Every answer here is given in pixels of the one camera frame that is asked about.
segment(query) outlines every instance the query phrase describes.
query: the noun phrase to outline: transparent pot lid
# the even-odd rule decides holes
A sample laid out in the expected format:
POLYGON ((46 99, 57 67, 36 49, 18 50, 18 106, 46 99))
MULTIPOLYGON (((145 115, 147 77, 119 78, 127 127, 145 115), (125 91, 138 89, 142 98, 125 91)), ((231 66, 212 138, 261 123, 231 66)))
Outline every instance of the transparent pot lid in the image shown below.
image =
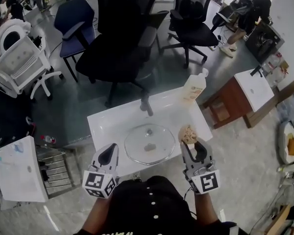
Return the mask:
POLYGON ((143 165, 155 165, 172 154, 175 139, 166 127, 144 124, 130 131, 124 141, 124 147, 131 160, 143 165))

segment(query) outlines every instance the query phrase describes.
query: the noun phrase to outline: gray floor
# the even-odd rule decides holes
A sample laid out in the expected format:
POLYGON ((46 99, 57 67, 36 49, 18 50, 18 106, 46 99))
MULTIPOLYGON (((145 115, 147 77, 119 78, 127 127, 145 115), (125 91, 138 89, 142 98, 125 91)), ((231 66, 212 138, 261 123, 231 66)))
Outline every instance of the gray floor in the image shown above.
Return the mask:
MULTIPOLYGON (((98 17, 97 0, 87 0, 95 9, 95 17, 98 17)), ((28 14, 27 19, 33 25, 35 34, 44 35, 50 50, 53 50, 60 42, 62 35, 53 27, 54 17, 58 6, 62 2, 55 4, 50 12, 44 14, 33 11, 28 14)), ((219 6, 214 2, 210 3, 206 23, 212 26, 212 18, 219 6)), ((159 38, 161 46, 168 45, 167 36, 169 32, 169 20, 165 20, 159 28, 159 38)), ((219 49, 211 51, 207 47, 201 47, 208 55, 208 61, 204 67, 209 70, 207 78, 207 88, 200 96, 199 101, 204 101, 223 84, 225 84, 234 74, 254 68, 257 65, 254 57, 249 53, 244 45, 244 41, 238 43, 238 51, 233 59, 225 56, 219 49)), ((91 84, 88 78, 82 74, 77 74, 79 82, 76 83, 69 73, 64 61, 59 57, 60 47, 58 47, 50 57, 50 63, 56 71, 62 71, 66 80, 61 81, 55 78, 49 83, 49 88, 53 94, 53 100, 47 101, 46 96, 40 88, 35 96, 37 104, 33 106, 33 120, 37 124, 36 142, 40 142, 41 135, 51 135, 57 139, 60 146, 73 143, 76 140, 90 135, 87 116, 106 110, 104 103, 109 94, 111 83, 98 81, 91 84)), ((170 89, 181 87, 186 82, 190 74, 198 74, 202 70, 200 65, 202 57, 190 51, 190 67, 185 70, 184 49, 166 50, 163 56, 159 56, 157 46, 154 44, 151 58, 145 64, 138 76, 138 81, 146 86, 151 94, 157 94, 170 89)), ((70 64, 74 69, 74 62, 70 59, 70 64)), ((140 90, 131 84, 120 84, 114 98, 114 106, 121 105, 139 98, 140 90)))
MULTIPOLYGON (((88 1, 95 9, 97 8, 97 0, 88 1)), ((56 9, 57 5, 50 13, 55 15, 56 9)), ((217 9, 214 3, 210 4, 207 18, 209 26, 217 9)), ((46 35, 51 50, 60 43, 61 35, 52 26, 53 17, 47 17, 42 21, 44 16, 37 14, 29 19, 36 32, 46 35)), ((165 21, 159 29, 163 46, 168 44, 168 27, 169 22, 165 21)), ((238 43, 238 47, 239 50, 233 59, 224 56, 218 49, 212 52, 208 48, 200 48, 208 55, 208 61, 204 66, 209 70, 209 76, 207 88, 200 96, 199 103, 212 95, 235 73, 255 67, 256 61, 247 51, 243 41, 238 43)), ((37 95, 37 104, 34 105, 33 119, 37 123, 37 136, 49 134, 55 136, 59 143, 67 144, 90 134, 86 117, 105 110, 103 104, 110 84, 98 81, 92 85, 83 75, 78 75, 79 83, 76 84, 58 54, 59 49, 53 53, 50 61, 55 70, 64 73, 66 80, 55 79, 49 85, 52 88, 53 101, 47 101, 40 91, 37 95)), ((190 68, 184 70, 182 49, 167 50, 160 57, 154 46, 151 60, 142 71, 146 74, 146 70, 152 69, 152 74, 140 82, 150 89, 152 94, 183 86, 189 74, 198 74, 202 69, 199 55, 190 52, 190 59, 190 68)), ((138 93, 139 91, 131 85, 119 86, 115 105, 137 99, 138 93)), ((203 113, 210 124, 209 114, 206 111, 203 113)), ((271 209, 287 201, 294 201, 293 187, 278 189, 281 175, 276 173, 278 162, 275 151, 276 129, 279 123, 279 115, 274 109, 253 129, 247 129, 244 121, 239 119, 218 130, 212 130, 213 138, 209 143, 217 167, 221 171, 222 183, 221 188, 211 194, 215 210, 219 213, 223 209, 227 221, 237 222, 248 233, 262 216, 252 233, 263 231, 270 215, 270 211, 266 212, 269 207, 271 209)), ((77 161, 81 170, 87 168, 94 151, 93 144, 77 150, 77 161)), ((182 174, 183 169, 184 164, 178 156, 144 170, 141 174, 143 179, 152 175, 166 176, 184 195, 189 185, 182 174)), ((188 194, 186 200, 190 209, 194 210, 192 194, 188 194)), ((5 235, 72 234, 80 229, 93 203, 94 199, 91 199, 82 188, 77 188, 47 203, 32 203, 0 211, 0 230, 5 235)))

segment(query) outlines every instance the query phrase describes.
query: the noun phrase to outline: chair seat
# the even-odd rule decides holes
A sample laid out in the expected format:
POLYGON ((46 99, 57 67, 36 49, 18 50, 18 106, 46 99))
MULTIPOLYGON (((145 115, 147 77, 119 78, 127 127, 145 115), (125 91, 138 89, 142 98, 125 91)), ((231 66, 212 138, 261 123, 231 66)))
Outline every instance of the chair seat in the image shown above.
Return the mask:
POLYGON ((76 64, 76 71, 85 76, 107 82, 132 82, 146 57, 146 50, 124 39, 96 37, 76 64))
MULTIPOLYGON (((82 30, 82 33, 89 44, 95 39, 94 27, 85 28, 82 30)), ((77 37, 73 36, 68 41, 62 41, 60 57, 70 57, 78 53, 81 53, 84 50, 85 48, 82 46, 77 37)))
POLYGON ((176 33, 181 42, 187 42, 194 46, 216 46, 218 39, 214 33, 204 23, 194 26, 180 26, 176 29, 176 33))

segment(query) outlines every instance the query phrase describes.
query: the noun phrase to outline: blue chair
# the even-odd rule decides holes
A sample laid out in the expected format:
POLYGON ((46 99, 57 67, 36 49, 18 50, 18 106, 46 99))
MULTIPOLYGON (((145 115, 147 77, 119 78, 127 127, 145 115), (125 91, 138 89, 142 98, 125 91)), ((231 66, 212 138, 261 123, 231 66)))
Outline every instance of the blue chair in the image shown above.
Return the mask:
POLYGON ((74 56, 85 50, 77 39, 78 34, 82 34, 88 44, 95 39, 94 14, 94 10, 86 0, 70 0, 59 6, 54 19, 54 27, 63 35, 60 57, 64 59, 76 82, 77 78, 67 59, 72 57, 76 63, 74 56), (71 31, 76 32, 77 35, 70 34, 71 31))

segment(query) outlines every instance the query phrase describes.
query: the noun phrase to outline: man wearing cap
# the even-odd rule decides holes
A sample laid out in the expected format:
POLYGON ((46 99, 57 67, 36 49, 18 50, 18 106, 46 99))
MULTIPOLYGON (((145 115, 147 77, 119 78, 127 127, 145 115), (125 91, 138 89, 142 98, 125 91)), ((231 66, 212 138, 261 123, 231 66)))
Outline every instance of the man wearing cap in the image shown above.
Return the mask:
POLYGON ((236 51, 237 47, 235 43, 243 38, 246 34, 250 34, 254 27, 255 22, 259 20, 259 17, 263 22, 270 24, 270 0, 253 0, 253 8, 245 15, 239 17, 237 31, 229 37, 227 43, 225 43, 220 50, 229 57, 234 57, 232 51, 236 51))

